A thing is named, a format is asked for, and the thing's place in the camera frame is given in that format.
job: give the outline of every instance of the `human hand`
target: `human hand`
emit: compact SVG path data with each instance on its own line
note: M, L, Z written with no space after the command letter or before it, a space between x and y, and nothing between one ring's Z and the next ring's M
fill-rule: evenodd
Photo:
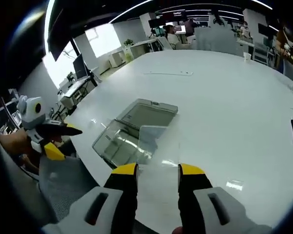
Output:
M286 49L281 49L281 54L286 58L291 56L290 52Z
M178 227L178 228L175 228L174 231L172 231L171 234L182 234L182 227Z

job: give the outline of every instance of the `transparent plastic box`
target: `transparent plastic box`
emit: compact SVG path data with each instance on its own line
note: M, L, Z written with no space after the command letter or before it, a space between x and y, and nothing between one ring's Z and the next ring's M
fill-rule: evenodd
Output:
M171 233L182 225L178 209L179 142L176 127L140 128L136 218L158 233Z

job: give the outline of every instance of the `potted plant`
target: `potted plant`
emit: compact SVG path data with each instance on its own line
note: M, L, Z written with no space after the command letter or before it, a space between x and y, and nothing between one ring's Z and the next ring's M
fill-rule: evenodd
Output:
M127 39L127 40L124 41L124 46L125 47L129 47L129 46L132 46L132 45L134 45L133 40Z

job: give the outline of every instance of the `office chair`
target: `office chair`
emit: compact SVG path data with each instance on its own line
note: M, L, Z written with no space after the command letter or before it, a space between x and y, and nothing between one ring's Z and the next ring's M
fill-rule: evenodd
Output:
M67 156L63 161L56 161L41 157L39 189L53 212L53 222L66 217L71 204L96 186L97 182L79 158Z
M268 53L269 47L264 44L255 42L254 43L254 52L253 52L253 60L260 62L266 66L268 66Z
M156 39L161 44L163 50L172 50L173 49L166 37L158 37Z

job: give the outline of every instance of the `white table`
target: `white table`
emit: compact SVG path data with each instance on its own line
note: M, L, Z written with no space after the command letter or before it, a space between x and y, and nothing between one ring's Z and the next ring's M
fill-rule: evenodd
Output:
M73 97L73 95L80 90L81 87L86 85L86 90L89 93L92 89L94 89L94 85L91 83L89 77L84 77L78 79L69 89L63 93L58 95L58 101L61 102L67 109L72 109L73 105L77 104L77 100Z
M150 44L150 43L153 43L155 41L156 41L156 39L144 40L144 41L140 41L140 42L135 43L131 47L140 46L140 45L144 45L144 44Z
M177 105L171 124L181 132L180 161L202 168L213 187L239 200L254 222L274 227L293 203L292 83L268 66L234 55L148 53L96 87L67 122L83 130L72 142L91 175L104 185L111 169L91 147L103 125L137 98ZM227 187L229 180L241 181L242 191ZM159 233L171 233L179 213L158 217L159 212L138 204L136 218Z
M240 43L240 44L248 45L248 46L250 46L250 47L254 47L254 46L255 46L253 43L248 42L248 41L246 41L246 40L239 39L239 38L236 40L236 42L237 42L237 43Z

